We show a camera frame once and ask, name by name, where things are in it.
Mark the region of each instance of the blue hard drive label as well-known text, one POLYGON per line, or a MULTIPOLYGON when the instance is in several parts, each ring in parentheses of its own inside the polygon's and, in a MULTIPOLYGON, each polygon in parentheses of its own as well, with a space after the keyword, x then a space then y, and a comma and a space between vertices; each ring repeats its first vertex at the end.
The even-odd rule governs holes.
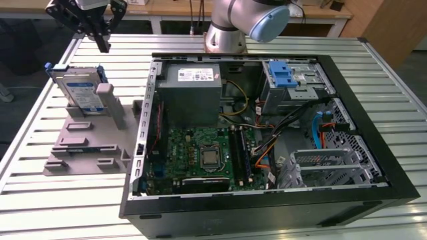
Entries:
POLYGON ((95 86, 90 82, 67 82, 67 93, 78 105, 86 112, 99 112, 103 105, 98 95, 95 94, 95 86))

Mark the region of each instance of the aluminum slotted table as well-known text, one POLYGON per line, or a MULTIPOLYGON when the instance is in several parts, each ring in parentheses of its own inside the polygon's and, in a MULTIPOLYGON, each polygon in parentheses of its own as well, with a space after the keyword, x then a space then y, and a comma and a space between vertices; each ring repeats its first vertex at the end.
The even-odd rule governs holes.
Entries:
MULTIPOLYGON (((86 38, 73 39, 58 63, 101 63, 124 105, 144 98, 152 52, 201 53, 204 49, 202 37, 188 35, 113 34, 109 42, 110 51, 103 54, 86 38)), ((280 37, 268 44, 248 39, 246 48, 249 53, 332 56, 421 197, 346 226, 202 239, 425 239, 427 109, 370 45, 354 38, 280 37)), ((117 217, 124 174, 41 174, 67 115, 65 105, 63 95, 49 80, 0 162, 1 240, 144 239, 117 217)))

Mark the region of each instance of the sticker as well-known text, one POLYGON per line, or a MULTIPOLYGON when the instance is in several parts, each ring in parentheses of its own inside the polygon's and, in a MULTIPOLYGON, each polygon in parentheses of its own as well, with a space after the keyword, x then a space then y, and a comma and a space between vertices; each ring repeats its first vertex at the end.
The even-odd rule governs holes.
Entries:
POLYGON ((99 112, 103 105, 99 97, 94 94, 95 87, 90 82, 69 82, 66 88, 78 107, 87 112, 99 112))
POLYGON ((181 68, 177 71, 178 82, 204 82, 213 81, 212 68, 181 68))
POLYGON ((81 149, 67 149, 66 151, 70 153, 82 153, 81 149))
POLYGON ((285 162, 285 158, 282 157, 282 156, 280 156, 277 159, 276 159, 276 161, 274 161, 274 163, 276 164, 282 164, 284 162, 285 162))
POLYGON ((256 115, 261 115, 261 111, 262 111, 261 107, 260 107, 260 106, 256 106, 256 107, 254 107, 256 115))
POLYGON ((276 182, 276 177, 274 177, 274 175, 272 174, 272 172, 268 172, 268 179, 269 179, 269 181, 270 181, 272 183, 276 182))
POLYGON ((304 74, 298 74, 298 75, 293 75, 293 79, 294 80, 302 80, 302 81, 305 81, 305 77, 304 77, 304 74))

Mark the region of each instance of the blue drive bay latch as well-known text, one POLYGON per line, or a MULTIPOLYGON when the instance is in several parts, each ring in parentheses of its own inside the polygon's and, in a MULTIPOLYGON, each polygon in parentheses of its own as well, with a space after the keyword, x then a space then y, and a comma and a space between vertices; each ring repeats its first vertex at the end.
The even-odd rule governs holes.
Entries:
POLYGON ((293 80, 292 69, 284 61, 270 61, 269 73, 273 78, 276 88, 294 88, 298 83, 293 80))

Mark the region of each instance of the ram slot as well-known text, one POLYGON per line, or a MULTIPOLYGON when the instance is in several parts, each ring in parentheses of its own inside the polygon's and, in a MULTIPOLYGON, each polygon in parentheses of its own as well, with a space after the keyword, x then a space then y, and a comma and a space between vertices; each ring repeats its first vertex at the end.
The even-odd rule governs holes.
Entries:
POLYGON ((249 152, 245 145, 245 137, 241 128, 230 127, 228 129, 228 141, 230 150, 230 163, 233 180, 237 186, 252 182, 249 152))

